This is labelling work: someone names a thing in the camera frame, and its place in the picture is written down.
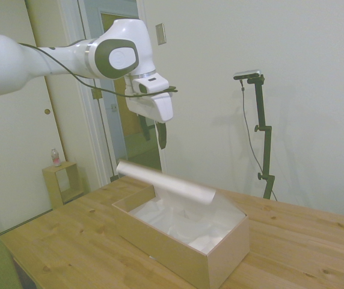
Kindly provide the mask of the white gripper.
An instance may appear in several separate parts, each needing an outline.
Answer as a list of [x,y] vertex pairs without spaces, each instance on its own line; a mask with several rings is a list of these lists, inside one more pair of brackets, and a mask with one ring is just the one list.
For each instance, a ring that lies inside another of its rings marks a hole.
[[150,140],[149,127],[146,117],[155,122],[158,134],[158,145],[160,150],[167,145],[166,122],[173,118],[173,106],[169,93],[160,93],[154,96],[135,96],[126,98],[127,107],[131,112],[138,114],[143,136],[146,141]]

